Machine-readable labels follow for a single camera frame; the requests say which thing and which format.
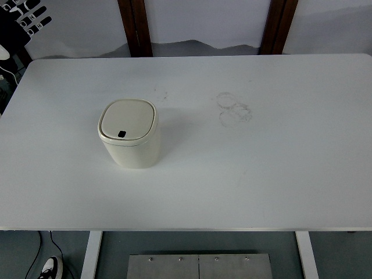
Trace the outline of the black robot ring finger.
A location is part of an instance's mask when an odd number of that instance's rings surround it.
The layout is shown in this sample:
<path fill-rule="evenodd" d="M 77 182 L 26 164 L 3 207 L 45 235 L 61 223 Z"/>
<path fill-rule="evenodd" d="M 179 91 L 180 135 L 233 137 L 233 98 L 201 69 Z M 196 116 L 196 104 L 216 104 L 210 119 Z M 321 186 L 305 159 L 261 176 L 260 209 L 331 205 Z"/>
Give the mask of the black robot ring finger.
<path fill-rule="evenodd" d="M 31 26 L 38 26 L 40 29 L 45 27 L 48 23 L 52 21 L 52 18 L 50 16 L 47 16 L 40 21 L 36 22 L 36 20 L 39 19 L 39 17 L 34 17 L 34 16 L 28 16 L 25 17 L 22 20 L 22 27 L 29 29 Z"/>

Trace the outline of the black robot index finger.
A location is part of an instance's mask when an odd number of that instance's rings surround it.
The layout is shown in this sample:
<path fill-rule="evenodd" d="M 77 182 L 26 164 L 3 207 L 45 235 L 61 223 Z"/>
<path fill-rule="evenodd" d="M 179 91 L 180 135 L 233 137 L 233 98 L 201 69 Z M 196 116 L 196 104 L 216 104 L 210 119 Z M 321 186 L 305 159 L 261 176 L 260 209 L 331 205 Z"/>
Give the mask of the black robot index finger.
<path fill-rule="evenodd" d="M 38 5 L 38 0 L 27 0 L 20 5 L 16 5 L 11 12 L 28 12 Z"/>

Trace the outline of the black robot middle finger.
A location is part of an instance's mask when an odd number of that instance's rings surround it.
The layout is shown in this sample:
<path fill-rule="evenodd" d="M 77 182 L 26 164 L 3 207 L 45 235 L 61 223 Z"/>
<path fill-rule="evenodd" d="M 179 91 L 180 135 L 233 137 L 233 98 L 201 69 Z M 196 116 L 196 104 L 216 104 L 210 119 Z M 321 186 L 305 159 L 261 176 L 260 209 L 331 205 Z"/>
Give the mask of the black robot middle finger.
<path fill-rule="evenodd" d="M 32 22 L 37 17 L 41 16 L 46 10 L 46 6 L 38 6 L 34 9 L 26 8 L 24 5 L 21 6 L 20 11 L 22 12 L 22 16 L 17 19 L 18 22 Z"/>

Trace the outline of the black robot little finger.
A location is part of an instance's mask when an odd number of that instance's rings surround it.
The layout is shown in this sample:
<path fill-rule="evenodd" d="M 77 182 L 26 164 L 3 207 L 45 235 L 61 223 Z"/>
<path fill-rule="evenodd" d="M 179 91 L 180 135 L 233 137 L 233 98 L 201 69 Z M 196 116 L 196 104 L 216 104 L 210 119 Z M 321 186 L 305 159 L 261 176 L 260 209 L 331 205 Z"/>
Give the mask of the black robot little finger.
<path fill-rule="evenodd" d="M 36 34 L 37 32 L 40 31 L 40 28 L 38 26 L 31 26 L 28 30 L 27 30 L 27 34 L 29 36 L 33 36 L 34 34 Z"/>

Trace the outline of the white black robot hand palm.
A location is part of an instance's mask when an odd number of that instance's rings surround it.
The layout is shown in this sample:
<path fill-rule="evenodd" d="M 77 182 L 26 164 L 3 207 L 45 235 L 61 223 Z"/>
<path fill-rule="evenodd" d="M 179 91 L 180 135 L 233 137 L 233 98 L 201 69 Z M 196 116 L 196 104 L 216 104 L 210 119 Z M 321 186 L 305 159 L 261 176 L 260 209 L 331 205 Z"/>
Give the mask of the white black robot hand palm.
<path fill-rule="evenodd" d="M 9 12 L 1 7 L 1 45 L 7 51 L 19 51 L 31 40 L 27 32 Z"/>

